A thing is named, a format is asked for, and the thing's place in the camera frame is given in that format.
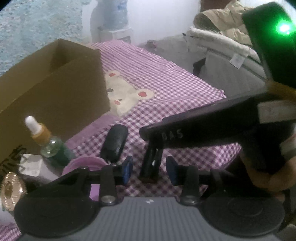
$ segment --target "watch face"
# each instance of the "watch face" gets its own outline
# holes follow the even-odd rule
[[[9,172],[5,175],[1,184],[0,197],[8,211],[13,211],[19,199],[26,193],[25,183],[17,174]]]

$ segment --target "floor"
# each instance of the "floor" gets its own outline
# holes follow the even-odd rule
[[[59,39],[82,42],[82,6],[90,0],[12,0],[0,11],[0,76]]]
[[[158,41],[149,41],[148,43],[139,45],[139,47],[174,62],[190,73],[193,72],[193,63],[205,58],[203,52],[188,52],[187,43],[183,35],[168,37]]]

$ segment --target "white bedding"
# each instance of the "white bedding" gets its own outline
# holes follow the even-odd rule
[[[194,27],[190,27],[190,30],[187,32],[187,35],[190,36],[186,40],[189,44],[189,47],[194,47],[196,45],[196,40],[204,40],[206,44],[203,44],[203,47],[209,47],[217,49],[217,45],[223,46],[224,49],[228,48],[244,57],[250,56],[257,62],[260,62],[258,54],[249,46],[235,42],[234,40],[220,34],[216,34],[211,31],[201,30]]]

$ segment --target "white wall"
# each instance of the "white wall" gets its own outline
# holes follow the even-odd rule
[[[128,0],[134,44],[186,32],[199,9],[200,0]]]
[[[97,28],[103,25],[102,2],[92,0],[83,6],[84,39],[99,41]],[[128,0],[128,22],[133,29],[133,44],[162,39],[186,32],[193,25],[200,0]]]

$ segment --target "metal screw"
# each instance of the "metal screw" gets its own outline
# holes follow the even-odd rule
[[[116,198],[111,195],[106,195],[101,198],[101,201],[104,203],[113,203],[113,202],[115,202],[115,200],[116,200]]]

